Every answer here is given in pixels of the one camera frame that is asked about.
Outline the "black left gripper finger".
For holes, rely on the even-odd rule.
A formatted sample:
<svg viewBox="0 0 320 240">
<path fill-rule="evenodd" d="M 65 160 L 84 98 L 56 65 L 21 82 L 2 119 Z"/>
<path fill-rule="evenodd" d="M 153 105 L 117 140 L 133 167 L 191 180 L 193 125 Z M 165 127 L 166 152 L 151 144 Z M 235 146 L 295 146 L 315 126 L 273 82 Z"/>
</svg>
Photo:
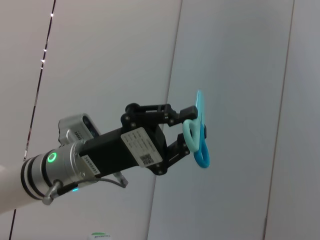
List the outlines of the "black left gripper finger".
<svg viewBox="0 0 320 240">
<path fill-rule="evenodd" d="M 187 147 L 184 135 L 180 133 L 177 140 L 164 149 L 163 161 L 155 167 L 155 175 L 166 174 L 170 167 L 189 154 L 190 150 Z"/>
<path fill-rule="evenodd" d="M 131 103 L 126 106 L 124 113 L 124 125 L 131 127 L 155 126 L 167 124 L 170 127 L 181 124 L 185 120 L 194 120 L 198 116 L 197 108 L 192 105 L 176 112 L 170 104 L 139 105 Z"/>
</svg>

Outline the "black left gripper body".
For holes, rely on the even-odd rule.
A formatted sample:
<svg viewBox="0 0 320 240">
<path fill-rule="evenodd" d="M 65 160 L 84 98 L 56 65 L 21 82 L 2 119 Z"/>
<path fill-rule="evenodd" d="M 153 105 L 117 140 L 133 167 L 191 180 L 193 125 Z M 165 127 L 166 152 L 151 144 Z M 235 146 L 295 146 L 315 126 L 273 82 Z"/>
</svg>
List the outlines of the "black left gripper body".
<svg viewBox="0 0 320 240">
<path fill-rule="evenodd" d="M 168 171 L 167 144 L 159 124 L 165 122 L 162 112 L 125 113 L 121 116 L 121 128 L 88 140 L 79 155 L 92 160 L 99 177 L 132 167 L 164 175 Z"/>
</svg>

